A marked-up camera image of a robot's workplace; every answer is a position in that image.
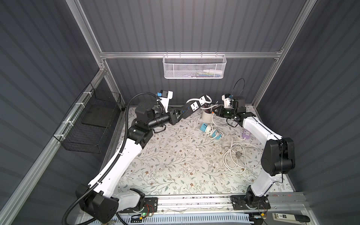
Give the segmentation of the black power strip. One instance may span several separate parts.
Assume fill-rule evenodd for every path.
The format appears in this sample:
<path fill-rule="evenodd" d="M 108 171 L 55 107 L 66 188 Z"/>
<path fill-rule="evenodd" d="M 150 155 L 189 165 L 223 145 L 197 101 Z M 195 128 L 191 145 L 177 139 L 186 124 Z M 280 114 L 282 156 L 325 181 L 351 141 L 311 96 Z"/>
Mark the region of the black power strip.
<path fill-rule="evenodd" d="M 177 110 L 178 119 L 182 120 L 188 118 L 194 112 L 199 110 L 205 103 L 209 104 L 211 102 L 212 99 L 207 95 L 203 95 L 200 98 L 189 99 L 185 105 Z"/>

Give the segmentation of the teal power strip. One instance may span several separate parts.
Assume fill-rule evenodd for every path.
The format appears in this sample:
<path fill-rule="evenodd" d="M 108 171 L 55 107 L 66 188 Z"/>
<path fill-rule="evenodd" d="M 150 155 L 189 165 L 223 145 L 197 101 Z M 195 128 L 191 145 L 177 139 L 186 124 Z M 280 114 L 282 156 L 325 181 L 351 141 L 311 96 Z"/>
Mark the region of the teal power strip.
<path fill-rule="evenodd" d="M 211 139 L 219 140 L 222 138 L 222 133 L 214 128 L 211 124 L 203 123 L 200 127 L 200 130 Z"/>

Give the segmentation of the purple power strip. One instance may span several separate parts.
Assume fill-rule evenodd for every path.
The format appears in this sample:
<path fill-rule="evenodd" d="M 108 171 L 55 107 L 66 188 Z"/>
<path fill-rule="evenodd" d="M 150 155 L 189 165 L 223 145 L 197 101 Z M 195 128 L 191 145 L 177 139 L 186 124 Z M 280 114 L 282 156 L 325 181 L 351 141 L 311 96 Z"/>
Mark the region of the purple power strip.
<path fill-rule="evenodd" d="M 247 129 L 244 129 L 242 133 L 242 138 L 248 140 L 250 139 L 250 137 L 251 137 L 251 133 Z"/>

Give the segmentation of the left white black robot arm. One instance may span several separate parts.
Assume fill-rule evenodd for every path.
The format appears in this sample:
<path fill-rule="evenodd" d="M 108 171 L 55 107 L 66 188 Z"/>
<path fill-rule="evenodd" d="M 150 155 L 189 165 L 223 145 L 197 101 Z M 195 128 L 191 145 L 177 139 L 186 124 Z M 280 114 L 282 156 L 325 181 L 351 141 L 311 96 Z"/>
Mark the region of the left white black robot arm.
<path fill-rule="evenodd" d="M 143 210 L 145 194 L 140 190 L 132 188 L 118 196 L 114 196 L 114 191 L 130 163 L 152 138 L 154 128 L 162 127 L 165 130 L 166 124 L 178 123 L 186 112 L 185 109 L 159 107 L 160 112 L 156 113 L 152 103 L 143 101 L 138 104 L 136 118 L 131 124 L 125 123 L 121 147 L 87 186 L 80 186 L 76 191 L 78 199 L 75 205 L 93 217 L 85 222 L 86 225 L 95 220 L 106 224 L 117 212 L 126 209 Z"/>

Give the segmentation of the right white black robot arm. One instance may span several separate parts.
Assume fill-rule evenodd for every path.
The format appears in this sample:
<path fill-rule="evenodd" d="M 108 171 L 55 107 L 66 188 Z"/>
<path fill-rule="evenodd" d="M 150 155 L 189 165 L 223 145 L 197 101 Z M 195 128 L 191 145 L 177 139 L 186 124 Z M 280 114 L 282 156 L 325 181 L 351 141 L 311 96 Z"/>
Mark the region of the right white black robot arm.
<path fill-rule="evenodd" d="M 283 175 L 295 168 L 294 141 L 282 137 L 265 126 L 252 112 L 247 112 L 245 99 L 241 96 L 225 94 L 222 96 L 223 106 L 213 110 L 216 116 L 233 120 L 249 131 L 262 144 L 262 170 L 255 182 L 248 186 L 243 200 L 249 209 L 257 209 L 265 203 L 270 208 L 268 192 L 274 183 L 282 183 Z"/>

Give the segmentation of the bundle of pens and pencils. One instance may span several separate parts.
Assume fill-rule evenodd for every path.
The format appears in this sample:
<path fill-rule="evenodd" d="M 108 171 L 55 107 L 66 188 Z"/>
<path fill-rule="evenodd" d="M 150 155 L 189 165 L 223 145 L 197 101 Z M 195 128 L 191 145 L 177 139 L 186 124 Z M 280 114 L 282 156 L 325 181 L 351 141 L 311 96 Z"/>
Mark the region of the bundle of pens and pencils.
<path fill-rule="evenodd" d="M 201 109 L 206 113 L 212 113 L 213 109 L 218 107 L 218 104 L 204 103 Z"/>

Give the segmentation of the white pen cup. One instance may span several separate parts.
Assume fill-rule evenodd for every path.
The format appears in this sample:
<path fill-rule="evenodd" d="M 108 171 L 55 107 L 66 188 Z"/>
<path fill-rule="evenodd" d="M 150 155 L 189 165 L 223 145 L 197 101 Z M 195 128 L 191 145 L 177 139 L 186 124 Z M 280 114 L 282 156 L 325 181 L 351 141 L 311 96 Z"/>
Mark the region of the white pen cup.
<path fill-rule="evenodd" d="M 206 124 L 212 123 L 214 113 L 206 113 L 202 110 L 202 121 Z"/>

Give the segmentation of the markers in white basket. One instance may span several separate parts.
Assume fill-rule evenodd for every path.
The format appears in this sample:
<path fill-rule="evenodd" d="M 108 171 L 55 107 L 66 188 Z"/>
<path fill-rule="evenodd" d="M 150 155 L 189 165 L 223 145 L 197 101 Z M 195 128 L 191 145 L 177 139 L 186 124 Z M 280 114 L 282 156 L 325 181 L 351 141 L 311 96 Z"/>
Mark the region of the markers in white basket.
<path fill-rule="evenodd" d="M 206 69 L 193 74 L 185 75 L 186 78 L 222 78 L 224 72 L 222 70 Z"/>

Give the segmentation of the floral table mat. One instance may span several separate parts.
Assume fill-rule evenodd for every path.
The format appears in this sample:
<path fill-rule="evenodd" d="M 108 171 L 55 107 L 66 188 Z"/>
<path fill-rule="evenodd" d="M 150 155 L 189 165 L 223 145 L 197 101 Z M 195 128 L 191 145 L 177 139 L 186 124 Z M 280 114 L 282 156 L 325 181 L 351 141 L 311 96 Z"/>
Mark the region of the floral table mat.
<path fill-rule="evenodd" d="M 200 130 L 202 112 L 154 134 L 130 163 L 114 193 L 138 189 L 148 196 L 237 194 L 261 172 L 263 148 L 254 137 L 242 138 L 242 127 L 212 119 L 223 137 L 211 139 Z"/>

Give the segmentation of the white label device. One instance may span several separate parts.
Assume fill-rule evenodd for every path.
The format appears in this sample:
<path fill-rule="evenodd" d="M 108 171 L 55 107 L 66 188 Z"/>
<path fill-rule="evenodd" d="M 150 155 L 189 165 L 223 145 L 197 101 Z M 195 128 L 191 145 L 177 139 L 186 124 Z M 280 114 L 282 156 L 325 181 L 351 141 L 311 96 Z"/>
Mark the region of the white label device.
<path fill-rule="evenodd" d="M 299 215 L 299 214 L 286 214 L 286 213 L 272 213 L 273 220 L 286 222 L 296 225 L 306 225 L 310 223 L 311 220 L 306 215 Z"/>

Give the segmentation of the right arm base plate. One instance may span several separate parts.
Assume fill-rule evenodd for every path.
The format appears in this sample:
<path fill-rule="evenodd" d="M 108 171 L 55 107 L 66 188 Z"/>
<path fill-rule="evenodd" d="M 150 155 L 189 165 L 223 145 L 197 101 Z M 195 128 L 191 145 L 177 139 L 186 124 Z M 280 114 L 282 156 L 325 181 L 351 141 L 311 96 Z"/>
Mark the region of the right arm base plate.
<path fill-rule="evenodd" d="M 268 196 L 232 195 L 230 201 L 234 210 L 269 210 L 271 208 Z"/>

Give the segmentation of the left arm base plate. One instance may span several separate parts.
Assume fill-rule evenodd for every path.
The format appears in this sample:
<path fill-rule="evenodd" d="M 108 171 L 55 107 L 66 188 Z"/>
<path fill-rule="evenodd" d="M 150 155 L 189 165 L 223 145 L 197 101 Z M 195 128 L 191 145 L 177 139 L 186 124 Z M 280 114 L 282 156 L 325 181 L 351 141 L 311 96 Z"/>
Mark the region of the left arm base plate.
<path fill-rule="evenodd" d="M 157 197 L 145 197 L 144 203 L 140 208 L 127 208 L 119 213 L 155 213 L 158 210 L 158 198 Z"/>

